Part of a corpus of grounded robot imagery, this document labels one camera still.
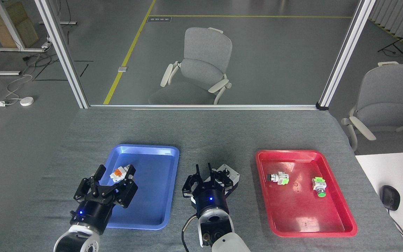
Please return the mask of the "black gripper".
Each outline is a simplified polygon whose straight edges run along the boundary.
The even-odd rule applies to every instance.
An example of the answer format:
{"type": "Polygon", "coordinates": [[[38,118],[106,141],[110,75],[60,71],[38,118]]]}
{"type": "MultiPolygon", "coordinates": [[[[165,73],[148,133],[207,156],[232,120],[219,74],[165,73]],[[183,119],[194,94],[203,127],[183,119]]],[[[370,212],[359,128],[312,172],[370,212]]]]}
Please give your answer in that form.
{"type": "Polygon", "coordinates": [[[138,189],[133,177],[136,172],[134,166],[120,166],[110,174],[110,178],[114,182],[110,189],[113,199],[105,203],[85,199],[87,195],[90,199],[102,196],[99,181],[106,170],[106,167],[101,164],[93,175],[81,180],[73,197],[79,206],[76,211],[71,211],[71,225],[86,226],[98,235],[104,233],[115,204],[127,208],[138,189]]]}
{"type": "Polygon", "coordinates": [[[217,169],[212,169],[211,163],[208,163],[208,169],[214,172],[214,181],[221,185],[223,189],[204,190],[204,181],[200,176],[199,165],[196,164],[195,174],[189,175],[183,185],[183,197],[193,197],[195,199],[197,216],[201,216],[203,212],[213,208],[219,208],[229,213],[225,197],[228,197],[235,190],[235,170],[227,164],[223,164],[217,169]]]}

